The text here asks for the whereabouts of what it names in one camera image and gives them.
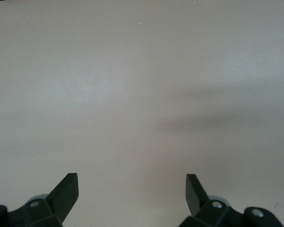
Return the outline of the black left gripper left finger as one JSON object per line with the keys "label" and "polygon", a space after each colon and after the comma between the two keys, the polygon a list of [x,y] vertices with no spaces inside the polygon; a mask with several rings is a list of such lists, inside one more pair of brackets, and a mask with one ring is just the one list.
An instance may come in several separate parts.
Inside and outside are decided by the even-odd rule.
{"label": "black left gripper left finger", "polygon": [[0,227],[62,227],[79,197],[78,174],[68,173],[49,193],[9,212],[0,205]]}

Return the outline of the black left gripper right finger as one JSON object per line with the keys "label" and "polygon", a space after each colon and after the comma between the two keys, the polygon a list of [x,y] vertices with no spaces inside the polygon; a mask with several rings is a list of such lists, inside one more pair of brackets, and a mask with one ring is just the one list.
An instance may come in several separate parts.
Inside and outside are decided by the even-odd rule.
{"label": "black left gripper right finger", "polygon": [[260,207],[239,213],[221,197],[208,196],[195,174],[186,175],[186,202],[191,215],[181,227],[282,227],[280,220]]}

